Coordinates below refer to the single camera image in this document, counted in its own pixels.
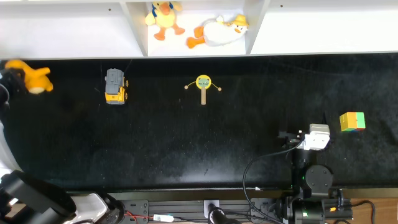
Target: colorful cube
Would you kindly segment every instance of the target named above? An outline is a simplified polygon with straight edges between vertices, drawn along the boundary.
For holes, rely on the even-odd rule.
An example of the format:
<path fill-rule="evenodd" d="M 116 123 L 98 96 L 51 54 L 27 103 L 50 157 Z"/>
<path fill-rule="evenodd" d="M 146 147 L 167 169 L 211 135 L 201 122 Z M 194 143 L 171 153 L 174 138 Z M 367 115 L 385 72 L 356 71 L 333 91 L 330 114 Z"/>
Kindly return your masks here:
<path fill-rule="evenodd" d="M 341 131 L 359 131 L 365 129 L 363 112 L 347 112 L 340 116 Z"/>

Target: white duck plush toy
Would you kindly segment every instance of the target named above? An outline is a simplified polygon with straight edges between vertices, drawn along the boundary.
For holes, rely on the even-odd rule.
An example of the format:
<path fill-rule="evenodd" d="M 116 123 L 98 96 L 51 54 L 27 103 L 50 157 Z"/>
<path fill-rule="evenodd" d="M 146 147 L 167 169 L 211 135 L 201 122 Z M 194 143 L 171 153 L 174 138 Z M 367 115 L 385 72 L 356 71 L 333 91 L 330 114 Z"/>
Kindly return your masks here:
<path fill-rule="evenodd" d="M 239 14 L 232 22 L 224 22 L 222 16 L 217 19 L 209 19 L 204 22 L 203 26 L 194 30 L 195 37 L 187 39 L 187 45 L 190 49 L 198 44 L 204 44 L 211 47 L 221 46 L 234 42 L 243 37 L 248 31 L 249 24 L 246 17 Z"/>

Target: wooden handle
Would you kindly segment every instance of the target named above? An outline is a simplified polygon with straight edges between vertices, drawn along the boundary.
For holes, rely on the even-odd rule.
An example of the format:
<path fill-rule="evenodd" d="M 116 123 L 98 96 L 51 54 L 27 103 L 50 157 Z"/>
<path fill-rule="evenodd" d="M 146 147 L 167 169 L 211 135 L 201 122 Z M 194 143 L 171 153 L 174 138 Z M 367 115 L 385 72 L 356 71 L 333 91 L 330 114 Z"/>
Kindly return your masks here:
<path fill-rule="evenodd" d="M 200 102 L 202 105 L 206 105 L 206 88 L 204 86 L 200 89 L 200 93 L 201 93 Z"/>

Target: toy truck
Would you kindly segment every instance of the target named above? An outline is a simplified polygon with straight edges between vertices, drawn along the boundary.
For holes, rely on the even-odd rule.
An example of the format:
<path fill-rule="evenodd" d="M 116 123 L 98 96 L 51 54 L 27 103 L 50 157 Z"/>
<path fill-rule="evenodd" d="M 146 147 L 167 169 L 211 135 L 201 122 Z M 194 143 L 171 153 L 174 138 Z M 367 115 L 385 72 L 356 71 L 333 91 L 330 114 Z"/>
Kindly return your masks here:
<path fill-rule="evenodd" d="M 111 105 L 122 105 L 127 100 L 126 88 L 129 81 L 119 69 L 111 68 L 106 71 L 105 99 Z"/>

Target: black tabletop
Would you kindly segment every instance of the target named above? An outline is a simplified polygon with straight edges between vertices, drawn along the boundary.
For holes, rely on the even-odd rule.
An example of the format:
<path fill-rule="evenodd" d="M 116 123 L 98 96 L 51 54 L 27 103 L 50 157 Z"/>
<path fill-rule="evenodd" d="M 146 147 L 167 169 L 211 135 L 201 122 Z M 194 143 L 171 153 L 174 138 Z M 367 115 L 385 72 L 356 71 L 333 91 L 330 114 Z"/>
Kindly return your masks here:
<path fill-rule="evenodd" d="M 245 166 L 280 149 L 289 130 L 330 125 L 318 153 L 335 187 L 398 186 L 398 55 L 28 61 L 49 67 L 54 90 L 10 102 L 4 132 L 17 162 L 68 190 L 241 187 Z M 108 105 L 104 76 L 125 72 L 125 105 Z M 184 86 L 206 74 L 222 87 Z M 366 129 L 340 131 L 339 116 L 364 112 Z M 289 155 L 255 163 L 249 187 L 290 187 Z"/>

